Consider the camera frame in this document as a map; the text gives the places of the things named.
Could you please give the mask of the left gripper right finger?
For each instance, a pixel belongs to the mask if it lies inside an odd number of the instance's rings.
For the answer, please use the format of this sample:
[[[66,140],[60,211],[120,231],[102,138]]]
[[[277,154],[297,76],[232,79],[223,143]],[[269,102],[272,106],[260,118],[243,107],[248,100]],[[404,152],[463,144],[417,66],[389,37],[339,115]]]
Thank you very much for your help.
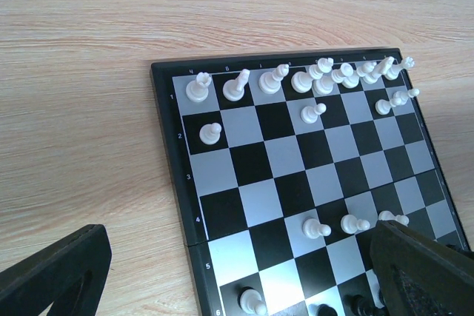
[[[473,253],[396,222],[379,221],[373,270],[390,315],[472,315]]]

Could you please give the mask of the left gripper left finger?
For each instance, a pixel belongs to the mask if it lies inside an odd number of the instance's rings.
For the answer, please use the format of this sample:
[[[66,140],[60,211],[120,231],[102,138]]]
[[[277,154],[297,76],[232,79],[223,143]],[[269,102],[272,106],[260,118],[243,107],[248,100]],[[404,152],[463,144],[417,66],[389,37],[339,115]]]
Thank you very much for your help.
[[[1,272],[1,314],[94,315],[111,258],[105,226],[83,226]]]

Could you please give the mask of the white pawn f5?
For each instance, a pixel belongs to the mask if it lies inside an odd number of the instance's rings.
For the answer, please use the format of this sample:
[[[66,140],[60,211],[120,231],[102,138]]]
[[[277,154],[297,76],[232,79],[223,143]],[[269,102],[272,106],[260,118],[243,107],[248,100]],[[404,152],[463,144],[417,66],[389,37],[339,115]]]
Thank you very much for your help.
[[[303,222],[302,231],[310,239],[327,237],[332,232],[330,226],[322,224],[319,220],[315,218],[308,218],[307,220],[305,220]]]

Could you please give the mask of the white pawn d5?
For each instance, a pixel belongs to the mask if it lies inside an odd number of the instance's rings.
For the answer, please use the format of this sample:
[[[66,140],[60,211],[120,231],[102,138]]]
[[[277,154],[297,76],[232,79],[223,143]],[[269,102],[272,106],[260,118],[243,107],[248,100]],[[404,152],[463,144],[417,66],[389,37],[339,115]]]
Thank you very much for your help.
[[[410,219],[406,215],[394,215],[388,210],[381,211],[378,214],[378,219],[380,221],[397,221],[404,226],[407,226],[410,222]]]

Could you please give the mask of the white pawn e5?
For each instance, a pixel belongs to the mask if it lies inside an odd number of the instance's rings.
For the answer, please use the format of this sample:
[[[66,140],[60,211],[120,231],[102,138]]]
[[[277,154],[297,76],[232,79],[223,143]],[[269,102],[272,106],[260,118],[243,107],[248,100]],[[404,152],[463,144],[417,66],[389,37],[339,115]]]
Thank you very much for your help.
[[[366,231],[369,228],[369,221],[357,219],[354,215],[345,215],[341,219],[341,229],[347,234],[355,234],[357,231]]]

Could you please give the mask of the white pawn h6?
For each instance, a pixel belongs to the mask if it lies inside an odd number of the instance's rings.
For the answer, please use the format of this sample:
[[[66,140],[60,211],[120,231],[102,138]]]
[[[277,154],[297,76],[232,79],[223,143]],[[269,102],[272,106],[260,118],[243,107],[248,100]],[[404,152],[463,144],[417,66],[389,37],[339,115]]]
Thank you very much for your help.
[[[246,289],[238,300],[240,308],[248,315],[266,315],[267,306],[255,289]]]

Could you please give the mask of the white pawn b2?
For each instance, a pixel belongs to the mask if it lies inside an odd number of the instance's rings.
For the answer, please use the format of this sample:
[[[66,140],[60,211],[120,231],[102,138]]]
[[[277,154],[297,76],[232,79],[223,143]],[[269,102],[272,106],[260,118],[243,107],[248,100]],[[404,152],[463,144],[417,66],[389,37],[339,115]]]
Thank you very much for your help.
[[[391,109],[401,106],[404,100],[401,95],[396,92],[390,100],[379,99],[375,103],[375,110],[379,115],[387,115]]]

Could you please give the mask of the black and silver chessboard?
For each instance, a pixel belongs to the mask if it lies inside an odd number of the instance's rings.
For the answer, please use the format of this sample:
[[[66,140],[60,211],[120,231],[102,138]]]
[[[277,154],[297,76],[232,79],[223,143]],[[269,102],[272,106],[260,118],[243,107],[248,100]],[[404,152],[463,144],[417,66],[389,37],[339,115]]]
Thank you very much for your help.
[[[393,64],[406,58],[381,48],[151,65],[200,315],[241,315],[246,289],[261,294],[267,315],[315,315],[322,304],[350,315],[354,295],[379,304],[373,231],[343,232],[345,215],[371,226],[384,210],[406,215],[409,228],[426,238],[469,250],[418,101],[387,115],[375,110],[377,100],[413,88],[409,70],[374,84],[360,78],[352,89],[334,84],[329,95],[313,86],[297,93],[291,85],[295,73],[320,58],[332,58],[332,70],[343,63],[355,70],[389,56]],[[280,90],[264,93],[260,76],[280,64],[290,68]],[[244,96],[229,101],[223,86],[243,69],[250,71]],[[200,72],[213,80],[208,97],[196,103],[186,86]],[[321,103],[327,110],[315,123],[301,120],[305,106]],[[221,136],[206,145],[199,131],[212,123],[220,123]],[[331,234],[308,238],[308,218]]]

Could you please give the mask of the white pawn a2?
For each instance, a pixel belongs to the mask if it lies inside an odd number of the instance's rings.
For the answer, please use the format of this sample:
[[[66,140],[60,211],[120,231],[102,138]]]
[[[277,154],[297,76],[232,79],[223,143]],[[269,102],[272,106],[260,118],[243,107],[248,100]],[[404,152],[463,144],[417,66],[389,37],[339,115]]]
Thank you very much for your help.
[[[419,94],[420,90],[418,88],[412,88],[405,91],[396,91],[393,94],[393,98],[395,99],[395,104],[397,106],[403,106],[411,99],[417,97]]]

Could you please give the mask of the white pawn e2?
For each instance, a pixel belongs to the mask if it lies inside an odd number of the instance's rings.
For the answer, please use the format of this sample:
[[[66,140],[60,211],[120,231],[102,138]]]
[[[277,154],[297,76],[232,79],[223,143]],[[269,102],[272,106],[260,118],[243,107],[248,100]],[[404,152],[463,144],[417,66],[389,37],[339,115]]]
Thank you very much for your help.
[[[327,106],[323,103],[316,104],[315,106],[305,106],[300,113],[301,120],[307,124],[313,124],[326,110]]]

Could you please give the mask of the white pawn h2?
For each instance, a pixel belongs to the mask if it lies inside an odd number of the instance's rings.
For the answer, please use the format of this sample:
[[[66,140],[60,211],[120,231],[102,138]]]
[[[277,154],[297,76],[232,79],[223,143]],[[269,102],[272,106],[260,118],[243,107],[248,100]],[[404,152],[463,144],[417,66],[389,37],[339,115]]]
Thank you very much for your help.
[[[216,144],[221,136],[220,123],[205,124],[199,131],[199,138],[206,145]]]

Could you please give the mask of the white bishop tall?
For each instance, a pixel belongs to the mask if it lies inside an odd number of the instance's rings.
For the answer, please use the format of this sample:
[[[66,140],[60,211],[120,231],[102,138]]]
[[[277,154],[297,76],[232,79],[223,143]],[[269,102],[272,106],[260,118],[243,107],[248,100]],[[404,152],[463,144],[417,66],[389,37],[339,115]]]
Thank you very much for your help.
[[[348,89],[357,87],[359,79],[371,73],[374,70],[375,66],[375,61],[367,61],[354,70],[349,63],[343,63],[340,66],[340,70],[344,74],[344,79],[341,84]]]

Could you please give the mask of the white rook corner a1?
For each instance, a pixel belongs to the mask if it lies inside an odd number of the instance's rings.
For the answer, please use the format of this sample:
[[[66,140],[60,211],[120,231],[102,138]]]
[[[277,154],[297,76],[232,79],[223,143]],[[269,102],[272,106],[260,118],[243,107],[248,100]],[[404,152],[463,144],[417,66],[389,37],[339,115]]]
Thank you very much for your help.
[[[408,70],[413,68],[415,65],[415,61],[412,57],[404,58],[400,64],[393,64],[389,70],[384,74],[384,77],[387,80],[396,80],[398,78],[399,73],[402,70]]]

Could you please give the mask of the white king tall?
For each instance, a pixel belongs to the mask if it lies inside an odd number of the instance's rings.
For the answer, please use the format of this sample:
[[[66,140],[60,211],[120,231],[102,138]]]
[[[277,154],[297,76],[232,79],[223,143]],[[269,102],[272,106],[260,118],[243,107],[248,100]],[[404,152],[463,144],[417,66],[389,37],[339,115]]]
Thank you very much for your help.
[[[329,95],[334,84],[340,84],[354,73],[351,64],[343,63],[338,69],[332,70],[329,75],[323,75],[313,82],[313,89],[319,95]]]

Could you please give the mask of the white knight b1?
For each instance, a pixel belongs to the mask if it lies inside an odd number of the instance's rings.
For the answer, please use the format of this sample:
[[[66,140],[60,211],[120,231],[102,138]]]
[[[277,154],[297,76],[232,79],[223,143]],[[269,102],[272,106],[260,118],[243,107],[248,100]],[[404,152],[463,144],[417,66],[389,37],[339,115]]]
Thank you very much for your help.
[[[374,84],[377,80],[385,75],[388,70],[392,67],[395,59],[392,56],[386,57],[383,61],[378,63],[372,72],[368,73],[363,77],[363,81],[367,84]]]

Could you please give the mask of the white rook h1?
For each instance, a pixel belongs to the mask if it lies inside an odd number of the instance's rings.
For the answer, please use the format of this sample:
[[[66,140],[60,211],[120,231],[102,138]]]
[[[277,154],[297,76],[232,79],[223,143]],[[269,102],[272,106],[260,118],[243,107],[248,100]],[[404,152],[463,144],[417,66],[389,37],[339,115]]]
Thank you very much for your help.
[[[209,94],[208,87],[212,83],[212,76],[206,72],[200,72],[194,80],[186,86],[186,95],[192,102],[203,102]]]

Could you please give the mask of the white queen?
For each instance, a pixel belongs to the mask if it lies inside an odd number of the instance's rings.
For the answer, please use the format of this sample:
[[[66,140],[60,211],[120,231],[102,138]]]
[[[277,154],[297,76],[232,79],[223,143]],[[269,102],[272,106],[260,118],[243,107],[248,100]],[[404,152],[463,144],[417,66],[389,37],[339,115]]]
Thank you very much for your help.
[[[332,58],[320,58],[315,64],[309,66],[307,72],[297,72],[291,79],[292,88],[297,93],[308,92],[313,85],[313,81],[319,80],[323,75],[329,73],[333,68]]]

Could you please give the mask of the white bishop f1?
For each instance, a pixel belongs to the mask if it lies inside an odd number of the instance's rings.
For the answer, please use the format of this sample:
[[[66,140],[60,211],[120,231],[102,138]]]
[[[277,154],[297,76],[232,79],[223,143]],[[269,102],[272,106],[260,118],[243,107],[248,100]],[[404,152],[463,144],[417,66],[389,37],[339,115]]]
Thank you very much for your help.
[[[281,88],[281,81],[288,75],[289,70],[288,64],[280,64],[273,71],[263,73],[258,80],[260,89],[270,95],[277,93]]]

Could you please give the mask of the white knight g4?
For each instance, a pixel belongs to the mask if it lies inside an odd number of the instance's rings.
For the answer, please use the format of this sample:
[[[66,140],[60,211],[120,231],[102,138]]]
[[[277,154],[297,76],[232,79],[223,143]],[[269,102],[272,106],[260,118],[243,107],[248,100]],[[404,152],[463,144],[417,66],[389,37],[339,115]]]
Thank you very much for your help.
[[[229,101],[239,101],[244,96],[244,87],[250,76],[248,69],[243,69],[237,78],[226,81],[223,86],[224,97]]]

